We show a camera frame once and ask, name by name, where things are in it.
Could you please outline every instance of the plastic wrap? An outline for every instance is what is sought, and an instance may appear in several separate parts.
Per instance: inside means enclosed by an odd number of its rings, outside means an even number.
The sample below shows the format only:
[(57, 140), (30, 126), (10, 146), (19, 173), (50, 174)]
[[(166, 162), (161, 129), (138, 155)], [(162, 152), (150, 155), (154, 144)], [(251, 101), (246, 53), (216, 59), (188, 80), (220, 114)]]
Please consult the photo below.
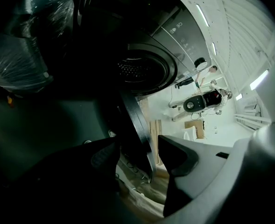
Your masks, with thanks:
[(16, 94), (38, 92), (53, 81), (67, 53), (72, 0), (22, 0), (0, 31), (0, 86)]

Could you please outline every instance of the person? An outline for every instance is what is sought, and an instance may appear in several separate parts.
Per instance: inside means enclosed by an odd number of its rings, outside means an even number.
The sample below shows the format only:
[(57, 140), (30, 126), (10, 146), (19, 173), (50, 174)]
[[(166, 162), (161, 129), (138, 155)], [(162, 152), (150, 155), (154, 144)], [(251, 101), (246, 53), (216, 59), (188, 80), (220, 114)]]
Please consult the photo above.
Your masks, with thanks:
[(188, 84), (192, 83), (193, 81), (195, 81), (196, 86), (198, 88), (200, 88), (204, 84), (205, 78), (210, 73), (215, 73), (217, 70), (218, 70), (218, 68), (217, 68), (216, 65), (214, 65), (214, 66), (212, 66), (210, 68), (206, 68), (206, 69), (202, 70), (201, 72), (199, 72), (197, 75), (189, 77), (188, 79), (183, 80), (183, 81), (175, 84), (175, 88), (180, 89), (181, 86), (188, 85)]
[[(222, 108), (226, 105), (227, 101), (228, 101), (229, 99), (231, 99), (233, 95), (232, 95), (232, 92), (227, 91), (227, 90), (225, 90), (225, 89), (220, 88), (219, 86), (214, 85), (213, 81), (211, 81), (209, 88), (210, 88), (210, 90), (212, 90), (212, 91), (213, 91), (213, 90), (218, 90), (218, 92), (219, 92), (219, 93), (221, 94), (221, 96), (222, 96), (222, 100), (221, 100), (220, 105), (214, 107), (214, 111), (217, 112), (218, 110), (222, 109)], [(183, 100), (180, 100), (180, 101), (172, 102), (172, 103), (169, 104), (169, 107), (170, 107), (170, 108), (176, 108), (177, 106), (181, 106), (181, 105), (183, 105), (184, 102), (185, 102), (187, 99), (189, 99), (189, 98), (190, 98), (190, 97), (188, 97), (188, 98), (186, 98), (186, 99), (183, 99)], [(177, 122), (177, 121), (179, 121), (180, 119), (182, 119), (182, 118), (184, 118), (184, 117), (187, 117), (188, 115), (192, 115), (192, 113), (191, 113), (191, 112), (187, 112), (187, 111), (184, 110), (182, 113), (180, 113), (180, 114), (176, 115), (175, 117), (173, 117), (173, 118), (172, 118), (172, 121)]]

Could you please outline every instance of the black panel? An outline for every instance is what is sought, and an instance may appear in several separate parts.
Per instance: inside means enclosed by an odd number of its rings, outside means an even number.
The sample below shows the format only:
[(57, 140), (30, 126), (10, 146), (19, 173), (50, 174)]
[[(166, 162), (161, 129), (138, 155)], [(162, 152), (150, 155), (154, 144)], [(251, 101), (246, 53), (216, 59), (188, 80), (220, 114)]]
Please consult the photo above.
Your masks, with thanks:
[(218, 156), (218, 157), (220, 157), (220, 158), (227, 159), (227, 158), (229, 157), (229, 154), (220, 152), (220, 153), (216, 154), (216, 156)]
[(135, 97), (128, 90), (119, 89), (111, 90), (106, 99), (109, 101), (107, 115), (118, 134), (122, 152), (151, 180), (155, 172), (154, 145)]
[(159, 155), (173, 176), (187, 175), (196, 166), (198, 154), (162, 135), (158, 136)]
[[(191, 102), (194, 105), (192, 108), (187, 107), (187, 104), (189, 102)], [(193, 96), (193, 97), (187, 99), (183, 104), (183, 108), (187, 112), (197, 112), (197, 111), (200, 111), (200, 110), (206, 108), (203, 96), (196, 95), (196, 96)]]
[(177, 188), (173, 178), (169, 180), (166, 196), (167, 199), (163, 210), (164, 217), (170, 216), (192, 201), (184, 191)]
[(187, 9), (181, 9), (175, 13), (163, 25), (163, 28), (176, 39), (183, 48), (183, 52), (188, 54), (193, 63), (198, 58), (203, 57), (208, 62), (207, 67), (211, 65), (210, 54), (204, 36)]
[(85, 6), (101, 7), (117, 15), (132, 19), (133, 25), (142, 23), (147, 33), (153, 33), (177, 9), (180, 0), (86, 0)]

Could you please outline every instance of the cable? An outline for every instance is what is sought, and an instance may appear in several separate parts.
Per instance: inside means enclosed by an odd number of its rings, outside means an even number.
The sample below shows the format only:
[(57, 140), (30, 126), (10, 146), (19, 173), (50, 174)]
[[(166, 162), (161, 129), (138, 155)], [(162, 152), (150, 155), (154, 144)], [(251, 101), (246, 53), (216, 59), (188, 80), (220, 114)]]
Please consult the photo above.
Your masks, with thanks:
[(170, 99), (169, 104), (171, 103), (172, 100), (173, 100), (173, 87), (171, 86), (171, 99)]
[(208, 114), (208, 112), (209, 112), (209, 110), (210, 110), (210, 109), (213, 109), (213, 108), (214, 108), (214, 107), (209, 108), (209, 109), (206, 109), (206, 110), (203, 110), (204, 112), (205, 112), (205, 111), (207, 111), (207, 113), (206, 113), (206, 114), (204, 114), (204, 115), (202, 115), (202, 117), (206, 117), (206, 116), (207, 116), (207, 114)]
[(227, 102), (228, 102), (229, 99), (226, 100), (226, 103), (223, 105), (223, 106), (226, 106)]
[(197, 118), (197, 119), (193, 119), (193, 118), (192, 118), (192, 115), (193, 115), (193, 112), (192, 112), (192, 114), (191, 114), (191, 119), (192, 119), (192, 120), (198, 120), (199, 117), (201, 117), (200, 113), (198, 113), (198, 118)]

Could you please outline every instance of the black pants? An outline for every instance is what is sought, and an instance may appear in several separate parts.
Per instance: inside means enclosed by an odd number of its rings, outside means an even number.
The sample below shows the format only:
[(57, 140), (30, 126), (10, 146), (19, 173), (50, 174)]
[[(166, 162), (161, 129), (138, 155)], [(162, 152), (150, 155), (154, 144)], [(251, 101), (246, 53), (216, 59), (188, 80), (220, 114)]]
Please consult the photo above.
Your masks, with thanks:
[(180, 87), (180, 86), (183, 86), (183, 85), (188, 85), (188, 84), (191, 84), (192, 82), (194, 82), (194, 80), (192, 79), (192, 77), (189, 77), (186, 80), (183, 80), (183, 81), (179, 82), (177, 84), (177, 86)]

